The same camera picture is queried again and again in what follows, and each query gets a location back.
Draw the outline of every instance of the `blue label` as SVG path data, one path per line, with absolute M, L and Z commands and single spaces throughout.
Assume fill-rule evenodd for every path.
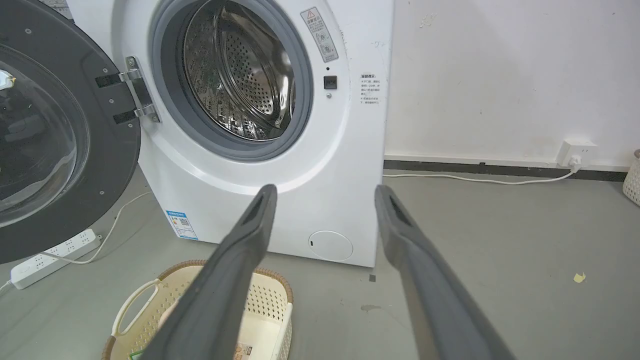
M 198 239 L 191 226 L 191 222 L 189 222 L 187 218 L 187 214 L 177 211 L 167 211 L 166 214 L 169 215 L 169 221 L 178 236 L 184 239 Z

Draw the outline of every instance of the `white wall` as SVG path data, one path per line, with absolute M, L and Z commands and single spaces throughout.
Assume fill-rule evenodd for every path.
M 386 158 L 594 170 L 640 148 L 640 1 L 396 0 Z

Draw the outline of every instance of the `basket handle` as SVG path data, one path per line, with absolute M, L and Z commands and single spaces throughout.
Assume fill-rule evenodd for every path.
M 111 335 L 118 337 L 118 336 L 122 336 L 122 335 L 126 334 L 127 332 L 129 332 L 129 329 L 131 328 L 131 325 L 136 322 L 136 320 L 140 317 L 140 315 L 142 315 L 142 312 L 147 308 L 147 306 L 149 306 L 149 303 L 151 302 L 151 300 L 153 300 L 154 297 L 156 297 L 156 294 L 158 292 L 158 286 L 157 286 L 158 283 L 160 283 L 160 280 L 158 280 L 158 279 L 151 280 L 151 281 L 147 282 L 146 284 L 140 286 L 136 291 L 134 291 L 131 295 L 129 295 L 129 298 L 127 299 L 127 301 L 125 301 L 124 304 L 122 304 L 122 307 L 118 311 L 118 315 L 116 316 L 116 320 L 113 322 L 113 328 L 111 329 Z M 133 302 L 136 301 L 136 299 L 138 297 L 140 297 L 140 295 L 143 292 L 145 292 L 148 289 L 153 288 L 153 287 L 155 287 L 156 290 L 154 291 L 153 294 L 151 294 L 151 296 L 147 300 L 147 303 L 142 307 L 142 309 L 140 309 L 140 311 L 138 311 L 138 314 L 136 314 L 136 317 L 134 317 L 133 320 L 131 320 L 131 322 L 127 325 L 127 327 L 122 332 L 120 332 L 120 327 L 122 325 L 122 320 L 124 319 L 124 315 L 127 313 L 127 310 L 129 310 L 129 308 L 131 307 Z

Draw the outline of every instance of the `gray concrete floor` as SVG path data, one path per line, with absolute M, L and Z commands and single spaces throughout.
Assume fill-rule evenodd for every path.
M 637 357 L 640 208 L 620 183 L 385 183 L 519 359 Z M 120 206 L 145 191 L 138 172 L 94 231 L 104 234 Z M 0 359 L 98 359 L 132 291 L 214 248 L 176 238 L 153 196 L 140 199 L 125 210 L 98 261 L 0 295 Z M 0 281 L 16 263 L 0 265 Z M 289 359 L 417 358 L 399 276 L 380 249 L 372 270 L 277 254 L 262 266 L 283 274 L 294 290 Z M 575 283 L 582 272 L 586 280 Z

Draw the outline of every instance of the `door hinge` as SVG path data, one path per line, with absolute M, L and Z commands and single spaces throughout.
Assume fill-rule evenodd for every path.
M 138 59 L 135 56 L 127 56 L 125 64 L 127 65 L 127 71 L 119 73 L 118 77 L 123 83 L 129 85 L 129 90 L 136 103 L 136 109 L 133 113 L 139 118 L 146 116 L 155 122 L 160 122 L 156 107 L 147 90 L 142 70 L 138 66 Z

